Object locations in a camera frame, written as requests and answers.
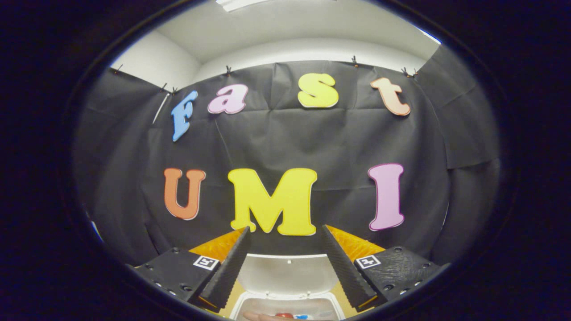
white bin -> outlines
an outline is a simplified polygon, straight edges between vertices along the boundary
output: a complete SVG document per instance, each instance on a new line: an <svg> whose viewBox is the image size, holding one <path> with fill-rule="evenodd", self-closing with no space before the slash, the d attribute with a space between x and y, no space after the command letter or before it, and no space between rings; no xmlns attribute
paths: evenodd
<svg viewBox="0 0 571 321"><path fill-rule="evenodd" d="M276 256L248 254L238 275L245 289L230 319L248 321L245 311L307 315L309 320L343 320L330 293L338 279L326 254Z"/></svg>

letter m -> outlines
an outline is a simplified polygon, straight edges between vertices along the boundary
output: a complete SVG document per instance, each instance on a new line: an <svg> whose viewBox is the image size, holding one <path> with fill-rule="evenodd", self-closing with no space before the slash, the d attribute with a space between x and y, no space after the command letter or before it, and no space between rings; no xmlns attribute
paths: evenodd
<svg viewBox="0 0 571 321"><path fill-rule="evenodd" d="M256 230L250 221L250 210L262 230L269 233L283 213L283 221L278 232L283 235L313 235L315 226L311 224L309 200L311 186L317 180L317 173L308 168L292 168L284 173L274 194L270 196L255 170L239 168L228 173L234 184L236 219L230 223L233 229L249 226Z"/></svg>

